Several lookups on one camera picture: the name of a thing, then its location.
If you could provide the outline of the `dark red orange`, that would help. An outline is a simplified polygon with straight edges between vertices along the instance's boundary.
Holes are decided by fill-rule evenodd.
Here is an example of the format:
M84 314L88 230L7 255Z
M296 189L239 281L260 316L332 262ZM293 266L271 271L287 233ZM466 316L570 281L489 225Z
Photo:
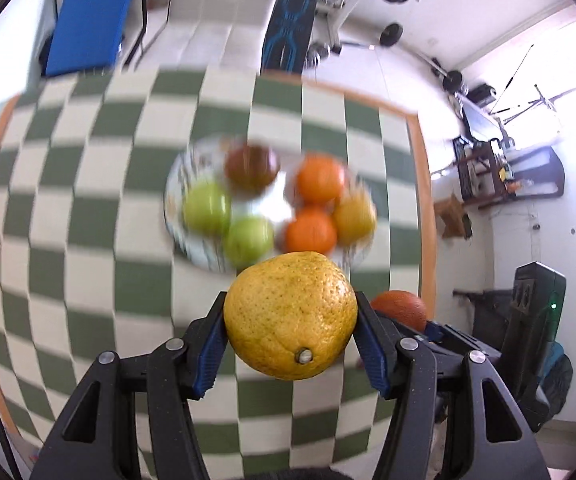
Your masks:
M406 290L388 290L373 298L371 307L422 333L428 322L427 307L422 299Z

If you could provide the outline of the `large yellow citrus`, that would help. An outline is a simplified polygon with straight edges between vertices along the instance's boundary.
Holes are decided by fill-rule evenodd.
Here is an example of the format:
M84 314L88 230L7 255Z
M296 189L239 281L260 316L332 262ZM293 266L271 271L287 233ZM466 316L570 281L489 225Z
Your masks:
M228 340L241 361L287 382L327 370L356 325L355 290L318 252L290 252L242 271L225 296Z

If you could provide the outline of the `small yellow lemon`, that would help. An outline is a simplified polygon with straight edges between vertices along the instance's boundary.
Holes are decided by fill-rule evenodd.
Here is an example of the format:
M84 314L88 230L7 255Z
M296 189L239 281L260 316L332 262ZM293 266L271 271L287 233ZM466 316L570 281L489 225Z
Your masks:
M369 192L361 188L342 196L333 208L332 220L337 228L340 246L351 246L373 235L377 210Z

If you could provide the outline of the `large green apple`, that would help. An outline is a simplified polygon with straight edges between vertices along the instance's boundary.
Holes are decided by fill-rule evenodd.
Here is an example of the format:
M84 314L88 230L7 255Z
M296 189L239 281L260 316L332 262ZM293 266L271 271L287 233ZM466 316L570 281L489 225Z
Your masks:
M202 236L221 237L230 225L230 195L217 181L197 181L184 197L181 216L189 231Z

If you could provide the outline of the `wooden stool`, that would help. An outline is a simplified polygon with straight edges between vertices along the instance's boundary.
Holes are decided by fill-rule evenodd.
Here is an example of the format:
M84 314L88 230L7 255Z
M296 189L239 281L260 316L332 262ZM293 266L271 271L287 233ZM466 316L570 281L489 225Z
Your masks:
M448 238L469 240L472 237L471 219L464 211L463 203L458 200L455 194L435 202L434 212L444 224L443 240Z

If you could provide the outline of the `dark wooden shelf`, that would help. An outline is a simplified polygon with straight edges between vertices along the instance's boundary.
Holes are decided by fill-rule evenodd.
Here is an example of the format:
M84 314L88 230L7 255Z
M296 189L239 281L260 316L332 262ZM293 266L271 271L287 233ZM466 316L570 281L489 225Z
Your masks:
M501 148L498 139L452 140L464 206L487 209L521 200L556 200L564 195L565 170L552 146Z

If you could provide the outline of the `bright orange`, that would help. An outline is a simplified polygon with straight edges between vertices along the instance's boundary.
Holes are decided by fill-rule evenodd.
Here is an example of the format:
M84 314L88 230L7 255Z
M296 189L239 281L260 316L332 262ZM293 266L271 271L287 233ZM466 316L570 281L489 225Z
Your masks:
M319 252L329 254L335 249L338 232L330 214L324 209L300 209L285 229L286 252Z
M334 157L308 154L299 167L295 186L305 204L325 206L342 195L345 167Z

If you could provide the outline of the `green checkered tablecloth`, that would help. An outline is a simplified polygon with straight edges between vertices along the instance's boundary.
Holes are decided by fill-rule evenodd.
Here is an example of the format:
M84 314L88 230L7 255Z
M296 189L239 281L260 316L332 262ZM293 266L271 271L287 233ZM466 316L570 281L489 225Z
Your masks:
M189 142L328 152L373 191L368 296L434 297L435 233L418 118L329 84L251 70L64 77L0 104L0 410L41 445L102 351L181 336L231 278L174 247L165 181Z

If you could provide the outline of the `floral ceramic plate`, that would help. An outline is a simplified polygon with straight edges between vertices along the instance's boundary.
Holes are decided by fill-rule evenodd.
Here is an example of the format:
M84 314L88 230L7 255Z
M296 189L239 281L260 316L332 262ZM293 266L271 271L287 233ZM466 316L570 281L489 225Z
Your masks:
M224 174L224 162L228 152L241 144L259 144L274 150L280 158L280 170L274 182L260 193L248 193L235 188ZM308 154L323 154L338 159L345 167L345 188L342 195L325 206L305 204L299 194L295 180L299 167ZM296 148L273 148L261 141L248 141L242 136L230 138L225 134L213 134L188 144L181 150L169 170L164 189L163 218L169 235L172 236L181 254L195 266L221 273L233 273L235 269L225 258L223 242L228 231L221 237L202 236L191 232L184 225L181 206L189 188L197 181L214 180L221 183L231 198L230 226L241 217L263 217L274 227L274 247L259 261L278 256L285 251L285 229L297 212L305 207L324 209L332 218L332 211L340 198L365 188L371 196L367 182L356 174L337 154L323 151L299 151ZM371 245L373 235L358 243L343 247L337 242L332 252L326 254L344 272L350 272L363 261Z

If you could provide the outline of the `red apple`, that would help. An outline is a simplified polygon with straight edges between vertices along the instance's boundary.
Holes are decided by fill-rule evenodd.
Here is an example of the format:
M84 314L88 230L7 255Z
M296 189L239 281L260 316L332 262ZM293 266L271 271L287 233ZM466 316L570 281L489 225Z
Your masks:
M232 148L224 162L224 174L240 191L260 193L276 179L280 158L267 146L241 144Z

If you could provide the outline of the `floor barbell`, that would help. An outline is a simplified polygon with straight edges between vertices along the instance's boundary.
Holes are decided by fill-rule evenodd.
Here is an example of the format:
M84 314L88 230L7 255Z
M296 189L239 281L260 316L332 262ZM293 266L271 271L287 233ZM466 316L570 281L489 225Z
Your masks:
M431 68L431 72L440 79L440 85L448 94L462 94L465 96L468 93L469 88L459 70L445 70L436 58L430 58L429 55L407 44L403 40L403 33L403 26L399 25L399 23L388 25L381 32L379 46L381 48L399 47L399 49L417 58L417 60L427 64Z

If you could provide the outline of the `black blue exercise bench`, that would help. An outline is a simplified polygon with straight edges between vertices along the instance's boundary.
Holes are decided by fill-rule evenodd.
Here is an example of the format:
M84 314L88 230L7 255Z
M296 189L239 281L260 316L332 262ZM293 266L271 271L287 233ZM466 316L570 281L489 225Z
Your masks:
M301 75L315 20L315 0L277 0L262 49L262 70Z

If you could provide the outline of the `white weight rack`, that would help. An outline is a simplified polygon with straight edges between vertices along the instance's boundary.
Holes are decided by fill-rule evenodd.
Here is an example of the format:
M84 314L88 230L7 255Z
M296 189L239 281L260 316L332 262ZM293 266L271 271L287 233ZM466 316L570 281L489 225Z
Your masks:
M311 42L305 53L304 68L313 70L331 53L339 55L343 47L340 30L344 22L358 5L359 0L315 0L315 16L320 19L323 31L316 38L313 27Z

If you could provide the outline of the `white padded chair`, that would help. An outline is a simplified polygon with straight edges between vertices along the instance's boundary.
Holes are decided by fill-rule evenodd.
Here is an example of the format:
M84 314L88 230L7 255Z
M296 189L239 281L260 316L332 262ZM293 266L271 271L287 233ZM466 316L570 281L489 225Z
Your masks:
M258 70L275 3L276 0L171 0L167 22L136 66Z

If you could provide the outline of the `blue cushioned chair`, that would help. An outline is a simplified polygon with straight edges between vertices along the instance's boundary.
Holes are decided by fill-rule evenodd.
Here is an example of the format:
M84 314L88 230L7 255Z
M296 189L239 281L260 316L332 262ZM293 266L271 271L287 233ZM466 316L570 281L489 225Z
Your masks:
M116 64L132 0L61 0L45 75L105 70Z

